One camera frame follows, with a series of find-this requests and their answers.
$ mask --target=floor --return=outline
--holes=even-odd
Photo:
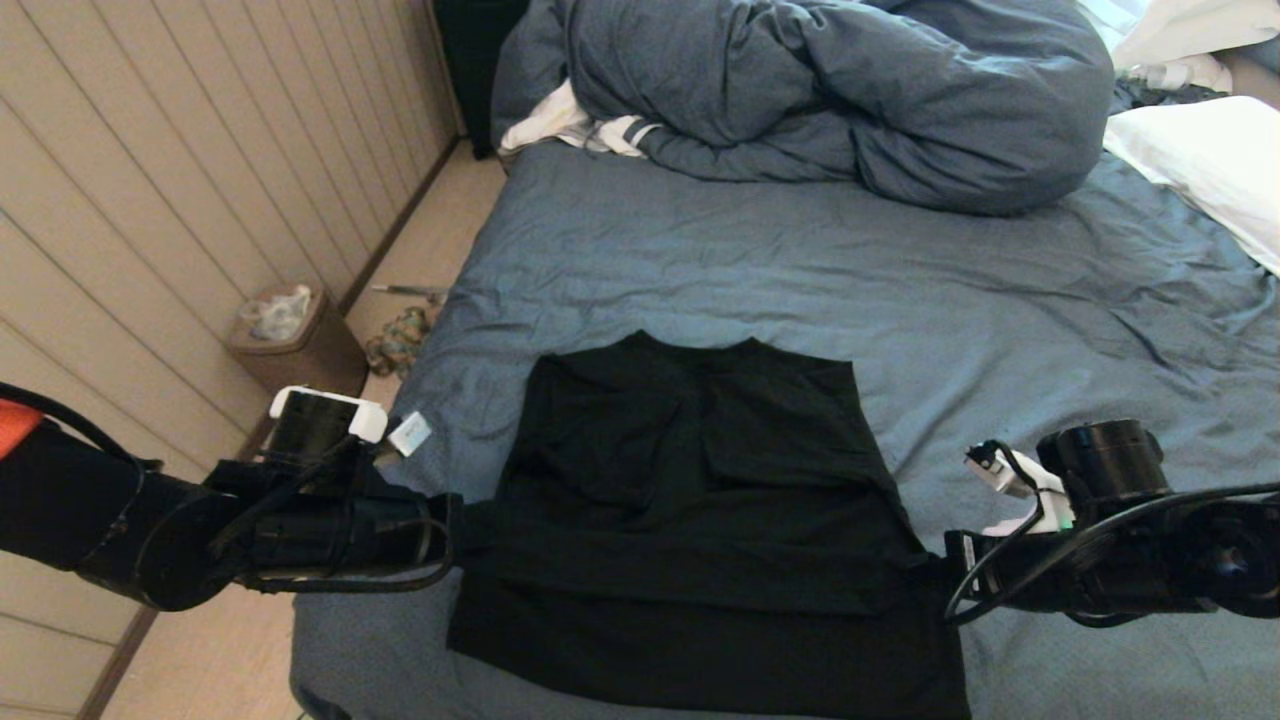
[[[463,141],[404,225],[370,284],[453,283],[506,176]],[[366,290],[347,323],[362,341],[417,299]],[[389,406],[399,382],[370,377],[364,397]],[[233,585],[187,612],[161,615],[129,665],[106,720],[296,720],[288,688],[291,596]]]

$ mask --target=beige wall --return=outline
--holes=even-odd
[[[0,0],[0,378],[178,477],[233,455],[237,307],[340,297],[457,132],[428,12]],[[0,555],[0,719],[73,715],[134,609]]]

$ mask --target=white pillow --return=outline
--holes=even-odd
[[[1116,70],[1270,40],[1276,0],[1076,0]]]
[[[1112,115],[1102,146],[1174,188],[1280,275],[1280,111],[1253,97]]]

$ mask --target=orange part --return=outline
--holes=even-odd
[[[36,429],[44,414],[26,405],[0,400],[0,460],[4,460],[18,443],[27,439]]]

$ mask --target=crumpled comforter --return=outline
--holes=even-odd
[[[704,179],[854,179],[1012,214],[1075,190],[1112,68],[1070,0],[532,0],[495,78],[495,143],[559,87]]]

